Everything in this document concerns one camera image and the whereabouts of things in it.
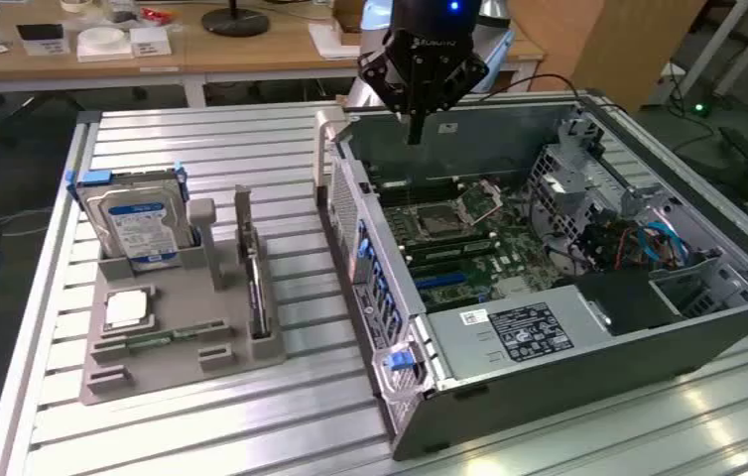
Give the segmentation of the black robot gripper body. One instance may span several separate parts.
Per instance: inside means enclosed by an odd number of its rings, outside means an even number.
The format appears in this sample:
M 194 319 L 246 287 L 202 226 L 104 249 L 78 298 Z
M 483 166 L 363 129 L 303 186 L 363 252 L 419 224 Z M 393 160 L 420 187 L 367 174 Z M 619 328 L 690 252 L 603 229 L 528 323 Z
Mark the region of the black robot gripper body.
M 412 90 L 419 57 L 472 51 L 472 34 L 479 14 L 476 1 L 395 1 L 389 30 L 404 30 L 411 39 Z

